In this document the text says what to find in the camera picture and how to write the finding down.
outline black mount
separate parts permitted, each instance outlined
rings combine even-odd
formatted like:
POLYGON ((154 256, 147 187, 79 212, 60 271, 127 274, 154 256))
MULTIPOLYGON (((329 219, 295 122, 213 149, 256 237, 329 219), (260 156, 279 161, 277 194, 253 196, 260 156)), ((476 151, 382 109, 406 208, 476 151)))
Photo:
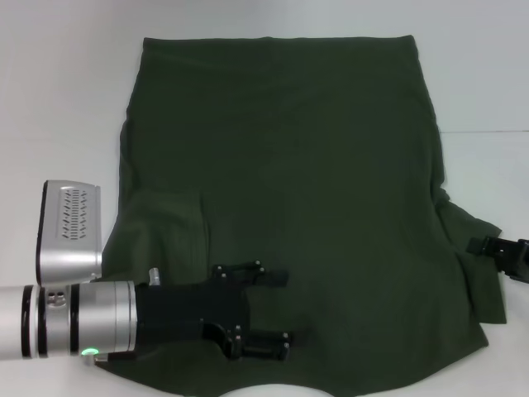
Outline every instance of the black mount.
POLYGON ((528 240, 511 242, 496 237, 471 238, 466 251, 475 255, 494 258, 498 271, 505 272, 511 279, 529 284, 528 240))
POLYGON ((250 327, 246 289, 285 287, 286 270, 266 270, 259 261, 215 265, 210 278, 191 285, 137 285, 136 352, 112 353, 109 361, 130 360, 166 342, 206 339, 230 360, 242 357, 284 361, 293 343, 290 331, 250 327))

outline white table surface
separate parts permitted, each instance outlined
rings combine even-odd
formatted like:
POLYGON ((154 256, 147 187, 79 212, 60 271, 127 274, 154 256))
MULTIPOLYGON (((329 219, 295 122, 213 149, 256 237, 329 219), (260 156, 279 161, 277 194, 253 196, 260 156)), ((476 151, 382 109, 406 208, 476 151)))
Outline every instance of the white table surface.
MULTIPOLYGON (((35 282, 46 179, 102 186, 106 241, 117 213, 118 135, 145 36, 413 34, 451 197, 506 238, 528 237, 528 16, 523 0, 0 0, 0 285, 35 282)), ((509 324, 484 326, 489 348, 381 395, 529 395, 529 286, 504 284, 509 324)), ((162 395, 74 358, 0 362, 0 381, 2 395, 162 395)), ((272 394, 321 395, 286 386, 234 393, 272 394)))

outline dark green cloth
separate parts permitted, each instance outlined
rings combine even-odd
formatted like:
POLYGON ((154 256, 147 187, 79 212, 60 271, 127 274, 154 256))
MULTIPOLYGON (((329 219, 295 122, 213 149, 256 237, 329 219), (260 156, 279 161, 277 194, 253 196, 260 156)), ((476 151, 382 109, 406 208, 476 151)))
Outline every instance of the dark green cloth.
POLYGON ((292 384, 352 396, 409 385, 487 345, 498 273, 465 253, 499 230, 441 188, 435 113, 411 36, 145 39, 122 131, 107 280, 203 280, 254 259, 252 324, 307 335, 287 362, 175 343, 107 370, 213 397, 292 384))

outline green led light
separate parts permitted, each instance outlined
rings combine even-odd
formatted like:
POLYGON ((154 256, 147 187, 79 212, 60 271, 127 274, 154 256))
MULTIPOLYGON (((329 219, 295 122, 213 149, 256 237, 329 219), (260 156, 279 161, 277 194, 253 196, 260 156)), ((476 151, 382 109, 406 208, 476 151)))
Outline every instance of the green led light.
POLYGON ((99 350, 94 347, 89 347, 81 352, 81 356, 95 356, 96 354, 99 354, 99 350))

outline vent grille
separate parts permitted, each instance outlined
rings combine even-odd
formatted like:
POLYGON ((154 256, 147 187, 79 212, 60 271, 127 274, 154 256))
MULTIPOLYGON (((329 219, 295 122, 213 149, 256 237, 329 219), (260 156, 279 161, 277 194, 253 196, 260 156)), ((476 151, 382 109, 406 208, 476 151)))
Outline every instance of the vent grille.
POLYGON ((80 240, 87 233, 88 193, 81 189, 63 189, 60 235, 65 240, 80 240))

